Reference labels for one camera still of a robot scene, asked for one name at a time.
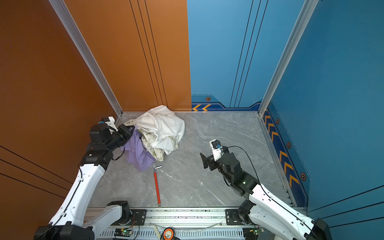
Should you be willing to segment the cream green-printed cloth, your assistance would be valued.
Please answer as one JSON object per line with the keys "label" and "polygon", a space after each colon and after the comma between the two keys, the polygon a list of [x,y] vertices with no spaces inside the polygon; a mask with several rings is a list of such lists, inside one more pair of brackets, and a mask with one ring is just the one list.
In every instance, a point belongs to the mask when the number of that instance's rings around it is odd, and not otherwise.
{"label": "cream green-printed cloth", "polygon": [[180,119],[137,118],[124,124],[137,127],[143,135],[142,142],[145,148],[159,162],[164,160],[164,155],[179,149],[179,143],[185,132],[185,122]]}

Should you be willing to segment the aluminium left corner post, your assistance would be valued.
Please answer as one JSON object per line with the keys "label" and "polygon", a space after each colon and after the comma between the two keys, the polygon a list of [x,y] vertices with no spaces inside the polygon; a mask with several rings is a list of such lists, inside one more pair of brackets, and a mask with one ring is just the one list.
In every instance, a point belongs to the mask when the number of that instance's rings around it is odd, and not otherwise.
{"label": "aluminium left corner post", "polygon": [[104,73],[102,72],[97,60],[95,59],[91,49],[89,48],[85,38],[83,37],[79,27],[72,17],[66,3],[59,0],[49,0],[49,2],[59,17],[60,21],[62,22],[63,26],[65,27],[73,43],[77,47],[89,70],[93,74],[95,80],[102,89],[113,110],[118,117],[122,116],[124,111],[112,88],[110,87]]}

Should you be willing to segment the orange black round tape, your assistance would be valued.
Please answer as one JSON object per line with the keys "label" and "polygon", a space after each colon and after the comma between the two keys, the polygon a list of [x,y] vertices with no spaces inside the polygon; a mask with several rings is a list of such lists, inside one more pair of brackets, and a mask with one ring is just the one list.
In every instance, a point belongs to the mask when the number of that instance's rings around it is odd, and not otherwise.
{"label": "orange black round tape", "polygon": [[162,233],[163,240],[175,240],[175,231],[173,228],[166,228]]}

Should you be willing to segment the red-handled hex key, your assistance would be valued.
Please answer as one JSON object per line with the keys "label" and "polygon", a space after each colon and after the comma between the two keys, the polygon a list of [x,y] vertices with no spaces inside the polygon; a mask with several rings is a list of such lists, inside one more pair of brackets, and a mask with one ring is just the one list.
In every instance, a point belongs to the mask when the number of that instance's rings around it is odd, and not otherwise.
{"label": "red-handled hex key", "polygon": [[161,169],[163,166],[156,166],[154,168],[154,179],[155,179],[155,186],[156,186],[156,193],[157,193],[157,201],[159,208],[161,207],[161,196],[160,196],[160,189],[159,189],[159,182],[158,182],[158,175],[157,170]]}

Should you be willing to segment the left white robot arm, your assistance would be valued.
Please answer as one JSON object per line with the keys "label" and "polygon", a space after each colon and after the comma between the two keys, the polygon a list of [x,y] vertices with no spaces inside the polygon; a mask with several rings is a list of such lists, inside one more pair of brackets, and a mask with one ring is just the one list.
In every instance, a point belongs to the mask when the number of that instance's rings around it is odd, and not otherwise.
{"label": "left white robot arm", "polygon": [[90,130],[91,143],[83,156],[77,177],[62,205],[47,226],[38,227],[35,240],[95,240],[118,221],[129,222],[131,210],[127,201],[114,201],[88,223],[84,221],[87,207],[114,151],[132,137],[135,127],[113,121],[101,121]]}

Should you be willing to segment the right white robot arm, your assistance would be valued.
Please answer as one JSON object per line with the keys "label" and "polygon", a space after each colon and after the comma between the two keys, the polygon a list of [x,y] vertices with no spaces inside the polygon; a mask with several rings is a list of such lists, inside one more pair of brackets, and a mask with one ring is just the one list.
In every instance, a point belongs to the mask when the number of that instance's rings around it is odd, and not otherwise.
{"label": "right white robot arm", "polygon": [[241,168],[233,153],[218,160],[201,155],[205,169],[218,170],[226,183],[246,200],[238,209],[242,223],[267,228],[281,240],[330,240],[329,225],[313,220],[272,194],[257,178]]}

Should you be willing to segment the aluminium right corner post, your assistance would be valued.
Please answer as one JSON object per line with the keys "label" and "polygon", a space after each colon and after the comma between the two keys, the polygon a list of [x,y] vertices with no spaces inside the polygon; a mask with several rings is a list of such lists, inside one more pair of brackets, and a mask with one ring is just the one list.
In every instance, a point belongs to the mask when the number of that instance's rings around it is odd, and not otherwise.
{"label": "aluminium right corner post", "polygon": [[261,105],[259,107],[258,113],[259,117],[262,117],[267,110],[269,103],[272,100],[272,97],[284,75],[284,72],[297,48],[298,43],[315,11],[316,6],[318,5],[319,0],[306,0],[304,1],[303,7],[298,15],[298,18],[295,22],[295,25],[292,29],[290,37],[287,41],[287,44],[284,48],[284,51],[281,55],[281,58],[277,64],[275,72],[271,78],[271,81],[267,87]]}

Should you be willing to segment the aluminium corner post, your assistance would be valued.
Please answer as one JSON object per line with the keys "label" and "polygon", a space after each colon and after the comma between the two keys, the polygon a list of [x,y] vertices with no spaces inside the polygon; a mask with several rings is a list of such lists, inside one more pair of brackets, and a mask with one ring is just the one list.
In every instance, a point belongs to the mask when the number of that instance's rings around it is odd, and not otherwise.
{"label": "aluminium corner post", "polygon": [[104,73],[102,72],[97,60],[95,59],[91,49],[89,48],[85,38],[83,37],[79,27],[72,17],[66,3],[59,0],[49,0],[49,2],[59,17],[60,21],[62,22],[63,26],[65,27],[73,43],[77,47],[89,70],[93,74],[95,80],[102,89],[113,110],[118,117],[122,116],[124,111],[112,88],[110,87]]}
{"label": "aluminium corner post", "polygon": [[295,25],[292,29],[290,37],[287,41],[287,44],[284,48],[284,51],[281,55],[281,58],[277,64],[275,72],[271,78],[271,81],[267,87],[261,105],[259,107],[258,113],[259,117],[262,117],[267,110],[269,103],[272,100],[272,97],[284,75],[284,72],[297,48],[298,43],[315,11],[316,6],[318,5],[319,0],[306,0],[304,1],[303,7],[298,15],[298,18],[295,22]]}

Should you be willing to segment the green circuit board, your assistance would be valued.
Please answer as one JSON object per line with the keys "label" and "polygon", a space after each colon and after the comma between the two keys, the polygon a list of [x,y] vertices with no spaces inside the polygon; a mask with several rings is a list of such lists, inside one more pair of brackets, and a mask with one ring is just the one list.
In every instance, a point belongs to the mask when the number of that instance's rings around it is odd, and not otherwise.
{"label": "green circuit board", "polygon": [[127,237],[130,238],[133,234],[134,230],[122,228],[122,229],[115,229],[114,237]]}

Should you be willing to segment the plain white cloth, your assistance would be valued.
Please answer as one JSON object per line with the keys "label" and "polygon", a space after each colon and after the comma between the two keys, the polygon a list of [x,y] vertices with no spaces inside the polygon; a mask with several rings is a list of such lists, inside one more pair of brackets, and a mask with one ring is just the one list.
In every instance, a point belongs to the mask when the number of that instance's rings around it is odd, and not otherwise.
{"label": "plain white cloth", "polygon": [[185,121],[166,106],[155,107],[136,119],[126,122],[142,134],[144,147],[158,161],[179,148],[185,134]]}

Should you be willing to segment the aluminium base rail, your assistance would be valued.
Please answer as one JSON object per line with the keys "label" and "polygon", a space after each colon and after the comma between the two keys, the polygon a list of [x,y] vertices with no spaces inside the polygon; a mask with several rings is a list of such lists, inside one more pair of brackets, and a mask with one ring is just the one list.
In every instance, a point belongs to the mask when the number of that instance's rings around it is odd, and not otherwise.
{"label": "aluminium base rail", "polygon": [[[241,223],[236,207],[131,208],[131,222],[113,223],[97,240],[159,240],[173,228],[180,240],[272,240],[278,238],[259,225]],[[114,237],[115,229],[134,230],[130,238]]]}

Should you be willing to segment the purple t-shirt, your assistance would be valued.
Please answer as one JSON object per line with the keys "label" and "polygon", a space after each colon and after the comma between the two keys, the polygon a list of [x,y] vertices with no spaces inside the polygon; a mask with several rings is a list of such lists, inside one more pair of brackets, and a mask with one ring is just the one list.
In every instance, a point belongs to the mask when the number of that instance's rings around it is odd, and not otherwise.
{"label": "purple t-shirt", "polygon": [[133,135],[122,147],[127,162],[133,164],[134,167],[140,172],[146,170],[156,160],[145,148],[142,142],[142,136],[143,135],[138,131],[137,127],[135,127]]}

